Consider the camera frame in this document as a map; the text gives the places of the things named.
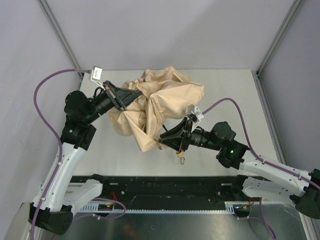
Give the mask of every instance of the crumpled fabric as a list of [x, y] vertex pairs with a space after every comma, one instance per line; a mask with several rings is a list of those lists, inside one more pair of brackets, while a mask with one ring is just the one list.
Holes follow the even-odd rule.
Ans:
[[125, 111], [109, 111], [114, 130], [122, 136], [134, 135], [139, 149], [146, 152], [162, 144], [157, 143], [166, 119], [182, 119], [188, 106], [197, 103], [204, 95], [204, 86], [175, 70], [172, 66], [162, 70], [144, 71], [134, 81], [126, 81], [124, 89], [139, 90], [142, 95]]

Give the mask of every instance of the gray wall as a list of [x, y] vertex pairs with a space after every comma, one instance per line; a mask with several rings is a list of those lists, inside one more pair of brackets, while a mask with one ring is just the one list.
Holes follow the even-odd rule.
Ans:
[[[72, 68], [37, 1], [0, 4], [0, 239], [24, 201], [31, 201], [48, 174], [57, 141], [33, 105], [36, 85], [47, 75]], [[65, 73], [43, 85], [38, 101], [59, 132], [64, 99], [79, 83]]]
[[305, 1], [262, 74], [290, 165], [320, 169], [320, 1]]
[[48, 0], [80, 65], [256, 70], [294, 0]]

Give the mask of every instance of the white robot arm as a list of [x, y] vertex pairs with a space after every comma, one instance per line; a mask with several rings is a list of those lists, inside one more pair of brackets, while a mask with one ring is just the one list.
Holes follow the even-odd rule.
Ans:
[[102, 192], [102, 184], [89, 179], [76, 191], [66, 194], [73, 173], [95, 135], [96, 129], [91, 123], [112, 108], [123, 111], [142, 94], [138, 90], [118, 88], [110, 81], [99, 82], [101, 73], [99, 67], [93, 67], [91, 71], [91, 80], [98, 85], [93, 97], [87, 98], [78, 90], [67, 95], [66, 122], [60, 137], [62, 145], [39, 193], [30, 204], [29, 222], [35, 221], [35, 226], [58, 235], [64, 234], [73, 216]]
[[234, 139], [236, 133], [227, 122], [218, 122], [211, 131], [205, 131], [199, 126], [194, 128], [193, 124], [198, 125], [200, 118], [203, 118], [197, 107], [189, 108], [186, 116], [176, 127], [161, 134], [159, 143], [177, 152], [186, 151], [189, 145], [216, 150], [218, 151], [216, 159], [225, 168], [244, 170], [266, 179], [258, 180], [238, 175], [233, 189], [237, 190], [239, 197], [244, 195], [291, 204], [302, 214], [320, 219], [320, 171], [318, 169], [313, 172], [299, 170], [257, 154], [252, 147]]

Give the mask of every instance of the silver metal surface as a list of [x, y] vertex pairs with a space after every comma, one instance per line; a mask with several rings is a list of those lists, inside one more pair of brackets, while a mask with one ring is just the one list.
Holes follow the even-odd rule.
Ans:
[[264, 71], [266, 65], [268, 64], [269, 60], [273, 56], [279, 43], [281, 42], [281, 40], [285, 36], [286, 32], [288, 31], [289, 27], [291, 26], [292, 22], [294, 21], [297, 13], [301, 9], [304, 2], [305, 2], [305, 0], [294, 0], [294, 2], [292, 3], [291, 8], [289, 9], [288, 13], [286, 14], [286, 16], [285, 16], [278, 32], [276, 33], [268, 51], [266, 52], [259, 68], [257, 69], [257, 73], [259, 76]]
[[[71, 50], [71, 47], [63, 34], [53, 12], [51, 11], [48, 3], [46, 0], [37, 0], [37, 2], [40, 5], [40, 8], [42, 9], [44, 15], [46, 16], [46, 19], [48, 20], [49, 24], [51, 25], [56, 37], [58, 38], [59, 42], [61, 43], [66, 55], [68, 56], [69, 60], [71, 61], [73, 67], [75, 69], [81, 69], [74, 53]], [[80, 80], [82, 81], [83, 79], [83, 74], [78, 72], [78, 75], [80, 77]]]
[[[122, 209], [103, 209], [99, 210], [99, 204], [108, 205], [111, 202], [89, 202], [78, 213], [119, 213], [123, 212]], [[232, 203], [225, 203], [225, 210], [140, 210], [140, 209], [127, 209], [127, 214], [234, 214], [234, 207]]]
[[[307, 240], [298, 212], [278, 204], [263, 207], [277, 240]], [[261, 217], [255, 204], [251, 216]], [[43, 232], [41, 240], [52, 233]], [[125, 214], [115, 220], [85, 217], [56, 240], [270, 240], [263, 223], [229, 214]]]

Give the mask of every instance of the purple cable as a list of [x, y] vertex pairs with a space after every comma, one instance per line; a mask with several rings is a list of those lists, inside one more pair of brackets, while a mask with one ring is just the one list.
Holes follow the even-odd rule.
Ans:
[[[112, 202], [112, 203], [115, 203], [115, 204], [119, 204], [119, 205], [121, 205], [121, 207], [123, 207], [123, 213], [121, 213], [121, 214], [118, 215], [118, 216], [113, 216], [113, 217], [93, 215], [92, 213], [90, 213], [90, 214], [85, 214], [85, 215], [78, 216], [78, 217], [74, 218], [74, 219], [72, 220], [72, 222], [75, 222], [75, 221], [77, 221], [77, 220], [79, 220], [79, 219], [83, 219], [83, 218], [86, 218], [86, 217], [97, 217], [97, 218], [100, 217], [101, 219], [106, 219], [106, 220], [118, 219], [118, 218], [122, 217], [122, 216], [127, 212], [126, 206], [125, 206], [123, 203], [119, 202], [119, 201], [111, 200], [111, 199], [108, 199], [108, 198], [101, 198], [101, 197], [96, 197], [96, 198], [94, 198], [93, 200], [108, 201], [108, 202]], [[52, 237], [51, 240], [55, 240], [56, 237], [57, 237], [56, 234], [53, 235], [53, 237]]]
[[267, 220], [266, 220], [266, 217], [265, 217], [265, 213], [264, 213], [264, 210], [262, 208], [262, 198], [260, 198], [259, 207], [260, 207], [260, 212], [261, 212], [261, 215], [262, 215], [262, 219], [263, 219], [264, 225], [265, 225], [266, 229], [268, 230], [269, 235], [273, 239], [276, 239], [276, 235], [275, 235], [274, 231], [271, 231], [271, 228], [267, 223]]
[[[239, 217], [238, 219], [239, 219], [239, 220], [255, 219], [255, 220], [258, 220], [258, 221], [260, 221], [260, 222], [262, 222], [262, 223], [265, 224], [265, 222], [264, 222], [263, 219], [261, 219], [261, 218], [259, 218], [259, 217], [256, 217], [256, 216], [249, 216], [249, 218], [248, 218], [248, 217]], [[266, 225], [266, 226], [270, 229], [270, 232], [271, 232], [271, 234], [272, 234], [272, 235], [270, 235], [271, 238], [274, 239], [274, 240], [276, 240], [277, 237], [276, 237], [275, 232], [272, 230], [272, 228], [271, 228], [269, 225]]]
[[[231, 102], [235, 105], [235, 107], [236, 107], [236, 109], [238, 110], [238, 113], [239, 113], [239, 115], [240, 115], [240, 119], [241, 119], [243, 131], [244, 131], [245, 139], [246, 139], [246, 141], [247, 141], [247, 143], [248, 143], [248, 145], [249, 145], [250, 151], [252, 152], [252, 154], [255, 156], [255, 158], [256, 158], [257, 160], [259, 160], [260, 162], [263, 163], [264, 160], [255, 152], [254, 148], [253, 148], [252, 145], [251, 145], [251, 142], [250, 142], [250, 139], [249, 139], [249, 135], [248, 135], [248, 131], [247, 131], [247, 127], [246, 127], [245, 120], [244, 120], [244, 116], [243, 116], [243, 114], [242, 114], [242, 112], [241, 112], [241, 110], [240, 110], [239, 105], [237, 104], [237, 102], [236, 102], [235, 100], [233, 100], [233, 99], [230, 98], [230, 97], [226, 97], [226, 98], [220, 99], [219, 101], [217, 101], [216, 103], [214, 103], [212, 106], [210, 106], [207, 110], [205, 110], [202, 114], [205, 115], [205, 114], [208, 113], [211, 109], [213, 109], [213, 108], [216, 107], [218, 104], [220, 104], [220, 103], [222, 103], [222, 102], [224, 102], [224, 101], [231, 101]], [[272, 163], [272, 162], [269, 162], [269, 161], [265, 161], [264, 164], [267, 164], [267, 165], [269, 165], [269, 166], [271, 166], [271, 167], [274, 167], [274, 168], [276, 168], [276, 169], [278, 169], [278, 170], [281, 170], [281, 171], [283, 171], [283, 172], [285, 172], [285, 173], [291, 174], [291, 175], [293, 175], [293, 176], [295, 176], [295, 177], [297, 177], [297, 178], [300, 177], [302, 180], [306, 181], [307, 183], [313, 185], [315, 188], [317, 188], [317, 189], [320, 190], [320, 186], [319, 186], [319, 185], [317, 185], [315, 182], [307, 179], [307, 178], [304, 177], [304, 176], [300, 176], [300, 175], [299, 175], [298, 173], [296, 173], [296, 172], [290, 171], [290, 170], [288, 170], [288, 169], [286, 169], [286, 168], [284, 168], [284, 167], [278, 166], [278, 165], [276, 165], [276, 164], [274, 164], [274, 163]], [[256, 219], [256, 220], [259, 220], [259, 221], [263, 222], [263, 223], [265, 224], [265, 227], [266, 227], [266, 229], [268, 230], [268, 233], [270, 234], [270, 236], [271, 236], [273, 239], [276, 239], [276, 235], [275, 235], [274, 231], [270, 228], [270, 226], [269, 226], [268, 223], [266, 222], [266, 218], [265, 218], [265, 215], [264, 215], [264, 211], [263, 211], [263, 209], [262, 209], [262, 199], [260, 200], [260, 210], [261, 210], [261, 214], [262, 214], [263, 220], [260, 219], [260, 218], [257, 218], [257, 217], [249, 217], [249, 218], [251, 218], [251, 219]]]
[[[61, 140], [60, 140], [60, 137], [58, 135], [58, 133], [54, 130], [54, 128], [48, 123], [48, 121], [45, 119], [45, 117], [42, 115], [40, 109], [39, 109], [39, 106], [38, 106], [38, 103], [37, 103], [37, 94], [38, 94], [38, 91], [40, 89], [40, 87], [42, 86], [42, 84], [44, 84], [46, 81], [48, 81], [50, 78], [58, 75], [58, 74], [62, 74], [62, 73], [67, 73], [67, 72], [80, 72], [80, 73], [87, 73], [88, 71], [87, 70], [83, 70], [83, 69], [65, 69], [65, 70], [61, 70], [61, 71], [57, 71], [49, 76], [47, 76], [45, 79], [43, 79], [39, 84], [38, 86], [36, 86], [35, 90], [34, 90], [34, 94], [33, 94], [33, 103], [34, 103], [34, 106], [35, 106], [35, 109], [37, 111], [37, 113], [39, 114], [40, 118], [42, 119], [42, 121], [44, 122], [44, 124], [51, 130], [51, 132], [54, 134], [55, 138], [57, 139], [58, 141], [58, 144], [59, 144], [59, 157], [58, 157], [58, 162], [62, 162], [62, 143], [61, 143]], [[58, 169], [59, 169], [60, 165], [56, 165], [55, 166], [55, 169], [48, 181], [48, 184], [46, 185], [43, 193], [42, 193], [42, 196], [39, 200], [39, 203], [35, 209], [35, 212], [34, 212], [34, 215], [33, 215], [33, 219], [32, 219], [32, 223], [31, 223], [31, 229], [30, 229], [30, 240], [35, 240], [35, 226], [36, 226], [36, 220], [37, 220], [37, 216], [38, 216], [38, 213], [39, 213], [39, 210], [40, 210], [40, 207], [41, 207], [41, 204], [43, 203], [43, 200], [42, 198], [45, 198], [46, 197], [46, 194], [48, 192], [48, 189], [51, 185], [51, 183], [53, 182], [57, 172], [58, 172]]]
[[[251, 145], [251, 142], [250, 142], [250, 139], [249, 139], [249, 135], [248, 135], [248, 131], [247, 131], [247, 128], [246, 128], [246, 125], [245, 125], [244, 116], [243, 116], [243, 114], [242, 114], [242, 112], [241, 112], [241, 110], [240, 110], [239, 105], [236, 103], [235, 100], [233, 100], [232, 98], [229, 98], [229, 97], [220, 99], [220, 100], [217, 101], [215, 104], [213, 104], [211, 107], [209, 107], [207, 110], [205, 110], [202, 114], [205, 115], [205, 114], [208, 113], [211, 109], [213, 109], [213, 108], [216, 107], [218, 104], [220, 104], [220, 103], [222, 103], [222, 102], [224, 102], [224, 101], [231, 101], [231, 102], [235, 105], [235, 107], [236, 107], [236, 109], [238, 110], [238, 113], [239, 113], [239, 115], [240, 115], [241, 123], [242, 123], [243, 130], [244, 130], [245, 139], [246, 139], [246, 141], [247, 141], [247, 143], [248, 143], [248, 145], [249, 145], [250, 152], [255, 156], [255, 158], [256, 158], [257, 160], [259, 160], [260, 162], [263, 162], [264, 160], [255, 152], [254, 148], [253, 148], [252, 145]], [[293, 172], [293, 171], [290, 171], [290, 170], [288, 170], [288, 169], [286, 169], [286, 168], [284, 168], [284, 167], [275, 165], [274, 163], [269, 162], [269, 161], [265, 161], [264, 164], [267, 164], [267, 165], [269, 165], [269, 166], [271, 166], [271, 167], [274, 167], [274, 168], [279, 169], [279, 170], [281, 170], [281, 171], [283, 171], [283, 172], [286, 172], [286, 173], [288, 173], [288, 174], [291, 174], [291, 175], [293, 175], [293, 176], [295, 176], [295, 177], [297, 177], [297, 178], [300, 177], [302, 180], [306, 181], [307, 183], [313, 185], [315, 188], [317, 188], [318, 190], [320, 190], [320, 186], [319, 186], [318, 184], [316, 184], [315, 182], [307, 179], [307, 178], [304, 177], [304, 176], [300, 176], [300, 175], [299, 175], [298, 173], [296, 173], [296, 172]]]

